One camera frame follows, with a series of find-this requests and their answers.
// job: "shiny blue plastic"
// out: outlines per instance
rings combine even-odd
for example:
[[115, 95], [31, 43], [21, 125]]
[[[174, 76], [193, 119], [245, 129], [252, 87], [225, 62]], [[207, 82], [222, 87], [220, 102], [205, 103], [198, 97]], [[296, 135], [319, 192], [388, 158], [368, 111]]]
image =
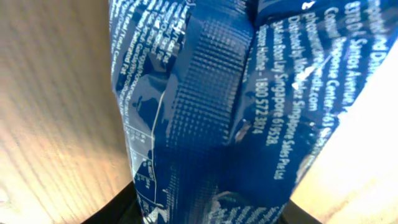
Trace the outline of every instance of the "shiny blue plastic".
[[111, 1], [146, 223], [277, 220], [398, 35], [395, 0], [312, 2]]

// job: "blue wrapper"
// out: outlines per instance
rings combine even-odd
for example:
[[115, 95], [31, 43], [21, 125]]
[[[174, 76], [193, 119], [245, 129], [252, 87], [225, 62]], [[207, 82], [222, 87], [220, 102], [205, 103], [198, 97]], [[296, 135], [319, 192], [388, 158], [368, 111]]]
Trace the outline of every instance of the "blue wrapper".
[[274, 223], [396, 41], [398, 2], [111, 1], [146, 223]]

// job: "wooden table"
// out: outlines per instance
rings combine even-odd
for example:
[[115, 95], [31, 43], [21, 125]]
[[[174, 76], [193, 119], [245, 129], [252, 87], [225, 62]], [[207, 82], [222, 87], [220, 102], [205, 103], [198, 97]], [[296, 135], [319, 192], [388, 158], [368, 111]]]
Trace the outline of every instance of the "wooden table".
[[[80, 223], [131, 181], [107, 1], [4, 0], [0, 10], [0, 223]], [[357, 120], [363, 133], [337, 133], [292, 199], [324, 223], [398, 223], [389, 109]]]

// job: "wooden surface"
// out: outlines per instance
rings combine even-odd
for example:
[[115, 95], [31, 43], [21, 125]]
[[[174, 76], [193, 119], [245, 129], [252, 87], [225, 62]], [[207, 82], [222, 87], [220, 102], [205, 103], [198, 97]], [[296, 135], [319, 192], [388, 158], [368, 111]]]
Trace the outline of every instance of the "wooden surface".
[[[107, 0], [0, 4], [0, 223], [80, 223], [131, 181]], [[292, 197], [324, 223], [398, 223], [397, 130], [386, 131], [397, 92], [386, 84], [390, 98], [373, 101], [387, 109], [352, 118], [363, 133], [336, 133]]]

